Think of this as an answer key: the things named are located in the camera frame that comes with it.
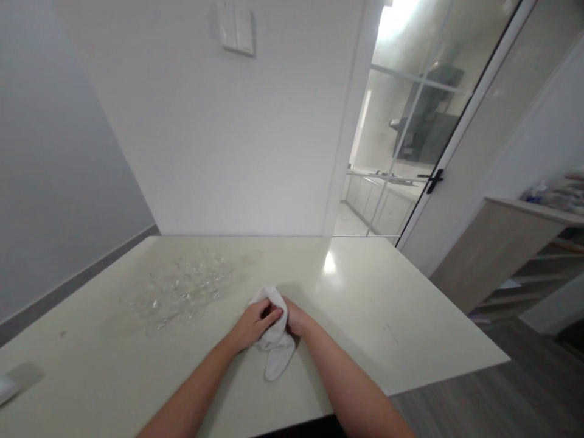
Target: door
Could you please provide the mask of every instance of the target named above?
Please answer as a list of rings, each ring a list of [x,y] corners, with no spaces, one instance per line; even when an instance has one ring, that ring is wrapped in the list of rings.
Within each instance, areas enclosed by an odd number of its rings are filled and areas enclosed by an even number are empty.
[[[509,49],[503,36],[513,33],[514,15],[527,16],[516,12],[519,2],[386,1],[333,235],[398,245],[448,177],[443,167],[492,79],[489,70],[494,75]]]

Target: person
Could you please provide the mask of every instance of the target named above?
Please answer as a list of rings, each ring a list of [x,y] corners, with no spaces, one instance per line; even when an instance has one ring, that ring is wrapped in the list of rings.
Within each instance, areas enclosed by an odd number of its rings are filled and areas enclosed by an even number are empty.
[[[413,437],[390,399],[306,312],[289,298],[288,330],[306,342],[333,410],[348,437]],[[283,314],[266,298],[250,305],[232,330],[146,424],[138,438],[192,438],[236,354]]]

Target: hand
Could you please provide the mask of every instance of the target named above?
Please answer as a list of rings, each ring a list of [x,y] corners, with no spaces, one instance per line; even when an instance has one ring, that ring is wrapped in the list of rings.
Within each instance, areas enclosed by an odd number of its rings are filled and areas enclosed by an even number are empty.
[[[262,313],[268,309],[270,313],[262,319]],[[284,311],[274,307],[269,299],[250,305],[244,312],[235,327],[225,336],[225,339],[234,346],[236,352],[245,350],[256,342]]]
[[[288,329],[292,334],[302,337],[302,333],[311,320],[311,317],[290,300],[290,298],[283,298],[286,306],[288,306]]]

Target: countertop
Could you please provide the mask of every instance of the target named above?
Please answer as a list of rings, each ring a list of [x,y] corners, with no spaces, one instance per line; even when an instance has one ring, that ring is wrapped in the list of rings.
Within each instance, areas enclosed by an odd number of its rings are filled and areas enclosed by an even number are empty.
[[[120,291],[220,243],[237,266],[231,294],[193,325],[146,337]],[[44,375],[0,408],[2,437],[134,436],[268,284],[388,395],[509,359],[386,239],[150,237],[0,349],[1,373],[29,363]],[[200,436],[250,437],[332,412],[302,341],[278,380],[264,380],[265,364],[255,347],[236,357]]]

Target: towel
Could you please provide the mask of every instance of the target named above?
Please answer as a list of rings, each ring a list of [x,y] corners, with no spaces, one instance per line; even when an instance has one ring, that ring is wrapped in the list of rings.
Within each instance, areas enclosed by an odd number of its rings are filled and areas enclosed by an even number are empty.
[[[284,313],[255,343],[260,350],[268,352],[266,363],[266,380],[273,381],[284,372],[294,354],[294,339],[286,332],[288,322],[288,306],[275,286],[265,286],[251,299],[249,304],[268,298],[272,304],[281,308]]]

